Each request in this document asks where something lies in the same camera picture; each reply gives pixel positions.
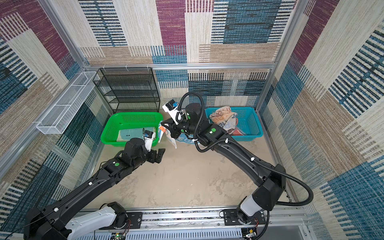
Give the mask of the blue rabbit print towel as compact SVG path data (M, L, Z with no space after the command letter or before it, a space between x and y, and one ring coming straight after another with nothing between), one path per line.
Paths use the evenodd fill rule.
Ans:
M158 134L159 134L159 142L162 139L166 139L175 147L175 149L177 149L177 143L185 143L185 144L190 144L190 145L194 144L193 140L188 139L185 134L181 134L177 139L173 139L171 137L170 131L167 130L162 125L159 125Z

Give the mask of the pale yellow teal towel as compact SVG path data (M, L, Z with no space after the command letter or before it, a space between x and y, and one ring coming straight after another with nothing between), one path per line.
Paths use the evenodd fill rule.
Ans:
M155 130L156 129L154 127L119 130L117 142L127 142L132 138L143 139L145 131L151 131L155 133Z

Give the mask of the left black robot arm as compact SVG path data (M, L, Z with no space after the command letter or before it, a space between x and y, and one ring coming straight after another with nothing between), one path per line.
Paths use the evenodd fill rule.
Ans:
M160 163L165 149L147 150L145 141L133 138L125 149L106 161L85 183L43 210L27 212L25 240L76 240L102 228L125 229L129 216L117 202L77 217L77 213L97 196L121 182L143 163Z

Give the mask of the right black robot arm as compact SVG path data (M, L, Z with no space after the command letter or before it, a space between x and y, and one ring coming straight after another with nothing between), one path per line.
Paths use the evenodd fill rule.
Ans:
M278 204L286 189L286 170L283 166L273 166L250 153L226 130L212 124L201 104L189 104L185 110L179 110L179 104L171 100L163 105L163 110L170 118L161 125L173 139L181 134L192 135L195 144L204 146L204 149L197 148L199 152L212 150L223 155L256 184L257 189L237 207L237 216L242 224L250 223L256 212L271 211Z

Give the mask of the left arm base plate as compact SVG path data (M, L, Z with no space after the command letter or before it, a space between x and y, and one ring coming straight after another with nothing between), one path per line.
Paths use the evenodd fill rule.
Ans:
M128 230L139 229L142 223L142 212L128 212L118 214L113 223L113 229L116 230Z

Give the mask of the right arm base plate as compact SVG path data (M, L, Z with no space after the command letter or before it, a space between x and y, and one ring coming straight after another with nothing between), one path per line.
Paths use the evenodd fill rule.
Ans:
M239 209L224 209L219 212L219 216L224 219L226 226L264 225L267 220L267 215L263 211L258 211L252 216L248 216Z

